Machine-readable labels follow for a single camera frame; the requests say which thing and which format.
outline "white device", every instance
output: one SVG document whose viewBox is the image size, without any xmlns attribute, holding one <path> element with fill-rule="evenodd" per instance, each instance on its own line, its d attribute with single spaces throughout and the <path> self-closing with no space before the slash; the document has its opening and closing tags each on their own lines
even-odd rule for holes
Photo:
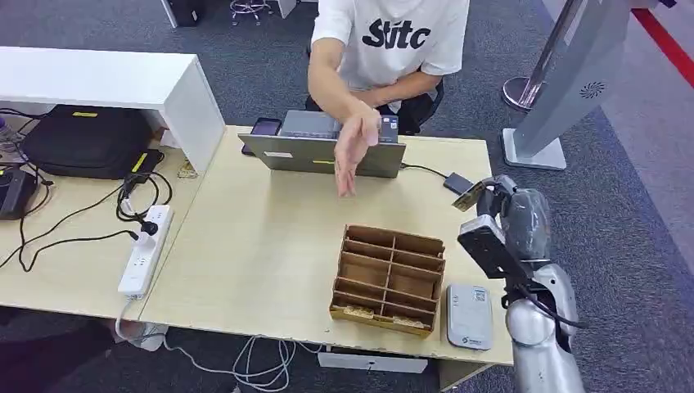
<svg viewBox="0 0 694 393">
<path fill-rule="evenodd" d="M 451 284 L 448 293 L 448 341 L 473 350 L 492 347 L 492 305 L 483 287 Z"/>
<path fill-rule="evenodd" d="M 154 205 L 147 211 L 145 221 L 156 224 L 157 231 L 151 237 L 146 233 L 139 233 L 140 238 L 133 246 L 133 253 L 130 254 L 130 260 L 118 285 L 118 292 L 138 298 L 146 294 L 173 216 L 174 210 L 169 205 Z"/>
</svg>

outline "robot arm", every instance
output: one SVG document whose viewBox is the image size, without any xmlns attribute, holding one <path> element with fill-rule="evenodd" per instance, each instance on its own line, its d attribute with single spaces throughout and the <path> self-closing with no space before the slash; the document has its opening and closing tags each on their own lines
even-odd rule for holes
<svg viewBox="0 0 694 393">
<path fill-rule="evenodd" d="M 487 277 L 506 280 L 502 306 L 519 391 L 584 393 L 571 344 L 585 325 L 576 322 L 568 274 L 549 257 L 547 200 L 501 175 L 477 183 L 454 203 L 461 210 L 474 204 L 478 217 L 461 226 L 458 242 Z"/>
</svg>

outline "light wood tabletop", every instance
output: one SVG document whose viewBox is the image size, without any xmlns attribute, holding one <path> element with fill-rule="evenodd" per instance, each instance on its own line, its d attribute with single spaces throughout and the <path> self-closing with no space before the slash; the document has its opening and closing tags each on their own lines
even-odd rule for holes
<svg viewBox="0 0 694 393">
<path fill-rule="evenodd" d="M 161 254 L 163 261 L 201 184 L 201 178 L 177 178 L 185 160 L 183 153 L 177 149 L 161 150 L 166 157 L 157 166 L 157 171 L 172 183 L 171 206 L 174 210 L 172 226 Z M 45 177 L 55 185 L 51 187 L 47 204 L 26 218 L 27 238 L 46 232 L 66 215 L 99 201 L 122 183 L 48 174 Z M 158 184 L 165 194 L 164 184 Z M 34 204 L 40 201 L 44 193 L 44 187 L 39 186 Z M 131 197 L 133 207 L 143 210 L 151 204 L 153 197 L 151 185 L 140 185 Z M 116 195 L 113 195 L 99 206 L 68 219 L 50 235 L 29 244 L 24 253 L 25 263 L 31 261 L 34 252 L 41 246 L 62 239 L 98 237 L 124 229 L 137 231 L 137 224 L 123 223 L 115 217 L 115 201 Z M 29 273 L 22 270 L 15 255 L 0 269 L 0 305 L 115 318 L 125 304 L 125 298 L 117 292 L 117 288 L 132 244 L 133 240 L 125 235 L 99 242 L 61 244 L 43 251 Z M 19 245 L 19 221 L 0 221 L 0 263 Z M 157 269 L 161 269 L 162 265 L 158 264 Z M 126 317 L 137 318 L 141 306 L 133 304 Z"/>
<path fill-rule="evenodd" d="M 475 213 L 451 206 L 456 196 L 442 178 L 420 169 L 406 169 L 396 179 L 357 177 L 357 196 L 339 198 L 332 175 L 271 171 L 243 156 L 237 133 L 248 132 L 228 127 L 141 320 L 473 363 L 443 365 L 442 387 L 459 379 L 456 364 L 468 368 L 466 375 L 490 364 L 512 364 L 500 305 L 503 281 L 488 280 L 457 244 L 460 224 Z M 401 142 L 408 145 L 408 164 L 455 171 L 472 182 L 490 176 L 484 141 L 401 137 Z M 331 319 L 328 305 L 346 224 L 442 239 L 444 288 L 460 282 L 490 291 L 492 349 L 448 343 L 444 299 L 435 330 L 425 339 Z M 444 380 L 445 373 L 451 377 Z"/>
</svg>

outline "white shelf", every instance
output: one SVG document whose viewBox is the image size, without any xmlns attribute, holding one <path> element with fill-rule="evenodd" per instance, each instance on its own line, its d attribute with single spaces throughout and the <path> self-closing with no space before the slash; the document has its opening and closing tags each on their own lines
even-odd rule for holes
<svg viewBox="0 0 694 393">
<path fill-rule="evenodd" d="M 0 47 L 0 101 L 158 111 L 198 173 L 225 127 L 194 54 Z"/>
</svg>

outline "white t-shirt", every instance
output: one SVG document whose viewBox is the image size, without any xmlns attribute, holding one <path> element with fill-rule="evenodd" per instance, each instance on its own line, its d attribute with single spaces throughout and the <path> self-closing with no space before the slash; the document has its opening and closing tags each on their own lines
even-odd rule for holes
<svg viewBox="0 0 694 393">
<path fill-rule="evenodd" d="M 319 0 L 311 43 L 345 44 L 340 76 L 350 90 L 394 84 L 420 69 L 447 75 L 462 67 L 468 0 Z M 399 102 L 391 103 L 397 112 Z"/>
</svg>

